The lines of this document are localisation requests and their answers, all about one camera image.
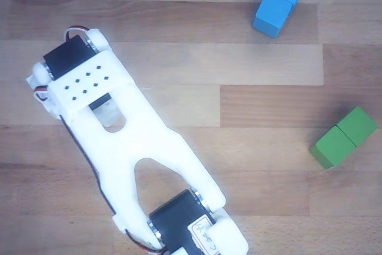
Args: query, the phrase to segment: red wire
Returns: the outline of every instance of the red wire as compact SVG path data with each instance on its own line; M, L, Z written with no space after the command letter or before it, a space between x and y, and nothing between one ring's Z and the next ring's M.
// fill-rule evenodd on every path
M35 89L34 89L34 93L35 92L46 92L46 91L48 91L48 88L47 88L48 86L37 86ZM40 95L38 94L38 93L36 93L36 96L37 96L37 98L39 98L42 102L44 102L44 101L46 101L46 100L48 100L48 98L42 98L42 97L40 97Z
M85 26L81 26L81 25L72 25L72 26L69 27L69 28L81 28L81 29L83 29L83 30L89 31L89 28L87 28L87 27L85 27ZM66 36L65 36L65 38L66 38L66 41L69 40L69 31L66 32Z

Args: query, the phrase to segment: wooden surface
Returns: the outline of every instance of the wooden surface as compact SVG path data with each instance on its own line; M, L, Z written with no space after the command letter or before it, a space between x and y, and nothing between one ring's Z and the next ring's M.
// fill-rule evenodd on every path
M0 254L143 254L25 83L82 24L215 178L249 255L381 255L382 129L328 171L308 147L356 105L382 125L382 0L300 0L276 39L251 28L260 1L0 0ZM146 213L187 187L151 159L136 175Z

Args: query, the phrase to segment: green block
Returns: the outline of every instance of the green block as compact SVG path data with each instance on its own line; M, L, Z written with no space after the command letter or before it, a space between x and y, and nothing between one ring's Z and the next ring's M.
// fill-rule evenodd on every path
M338 127L332 127L309 151L323 167L331 168L343 161L355 148L354 143Z
M337 127L356 145L359 146L364 140L377 129L377 124L358 106L345 116Z

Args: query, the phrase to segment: white label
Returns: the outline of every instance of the white label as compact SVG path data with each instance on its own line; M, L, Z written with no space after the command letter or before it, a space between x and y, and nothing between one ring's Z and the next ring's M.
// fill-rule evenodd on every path
M187 228L191 232L192 239L196 246L206 255L218 255L217 247L207 235L207 229L212 226L212 223L207 215L196 219Z

